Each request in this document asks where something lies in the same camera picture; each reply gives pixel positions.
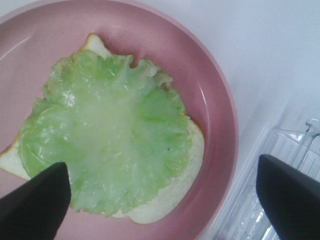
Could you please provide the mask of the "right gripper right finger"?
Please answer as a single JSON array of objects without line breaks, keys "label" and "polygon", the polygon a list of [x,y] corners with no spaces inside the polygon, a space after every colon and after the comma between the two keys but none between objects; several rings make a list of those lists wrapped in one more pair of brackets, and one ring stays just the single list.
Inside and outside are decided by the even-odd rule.
[{"label": "right gripper right finger", "polygon": [[278,158],[258,159],[256,193],[281,240],[320,238],[320,183]]}]

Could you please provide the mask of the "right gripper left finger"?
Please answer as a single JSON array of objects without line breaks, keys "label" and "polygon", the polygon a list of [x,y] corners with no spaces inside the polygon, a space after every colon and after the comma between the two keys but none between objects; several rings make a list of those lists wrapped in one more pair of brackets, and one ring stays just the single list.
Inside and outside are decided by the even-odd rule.
[{"label": "right gripper left finger", "polygon": [[67,165],[54,163],[0,199],[0,238],[54,239],[70,202]]}]

